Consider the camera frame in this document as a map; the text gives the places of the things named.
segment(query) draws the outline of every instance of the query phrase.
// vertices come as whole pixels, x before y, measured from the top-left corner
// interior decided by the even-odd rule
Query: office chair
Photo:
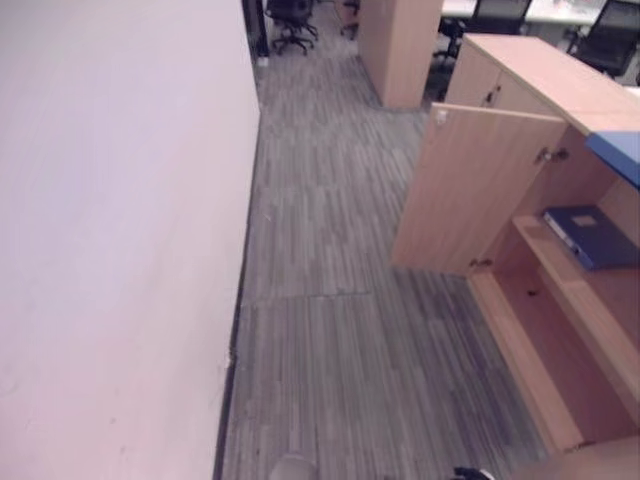
[[[568,53],[610,77],[624,75],[640,40],[640,4],[608,0],[584,36],[573,36]]]
[[[438,33],[449,38],[449,45],[433,56],[457,58],[465,32],[519,35],[530,4],[531,0],[478,0],[469,20],[442,19]]]
[[[298,45],[304,55],[307,54],[307,45],[314,48],[312,40],[300,36],[304,29],[318,39],[318,29],[309,24],[312,10],[312,0],[268,0],[265,15],[282,27],[280,37],[271,42],[278,55],[282,55],[289,45]]]
[[[353,14],[357,15],[360,11],[360,0],[347,0],[342,3],[345,7],[349,7],[353,9]],[[358,27],[360,23],[357,21],[354,23],[350,23],[349,25],[345,25],[340,29],[340,35],[344,35],[344,32],[351,32],[351,40],[356,38],[356,34],[358,33]]]

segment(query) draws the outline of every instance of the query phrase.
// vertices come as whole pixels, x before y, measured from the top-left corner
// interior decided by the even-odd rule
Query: door hinge
[[[567,160],[568,158],[569,152],[564,147],[556,150],[555,152],[551,152],[547,147],[542,147],[542,149],[536,156],[536,159],[533,161],[533,164],[538,165],[542,162],[558,163]]]

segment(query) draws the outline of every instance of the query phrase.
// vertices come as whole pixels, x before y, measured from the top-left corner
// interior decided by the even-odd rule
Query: desk
[[[575,58],[465,35],[398,226],[393,265],[467,277],[552,452],[640,425],[640,270],[585,271],[541,220],[597,204],[640,245],[638,135],[640,102]]]
[[[627,92],[631,93],[640,102],[640,87],[626,87]]]
[[[442,16],[471,18],[475,6],[476,0],[444,0]],[[603,6],[602,0],[594,0],[593,6],[573,5],[566,0],[533,0],[525,17],[526,22],[531,24],[528,34],[557,45],[566,25],[593,25]]]
[[[531,23],[560,23],[563,25],[591,26],[598,18],[603,2],[594,2],[593,7],[572,5],[566,0],[533,0],[527,11],[526,21]],[[476,0],[445,0],[443,17],[471,18]]]

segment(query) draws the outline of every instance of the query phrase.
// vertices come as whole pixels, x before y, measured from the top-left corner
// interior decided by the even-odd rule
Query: cabinet door
[[[449,82],[446,102],[469,107],[491,106],[491,99],[487,97],[496,87],[499,76],[497,63],[473,45],[463,42]]]
[[[501,72],[492,97],[492,107],[512,112],[555,115],[548,104],[527,87],[517,82],[509,72]]]
[[[392,263],[464,274],[491,245],[553,151],[564,120],[434,103]]]

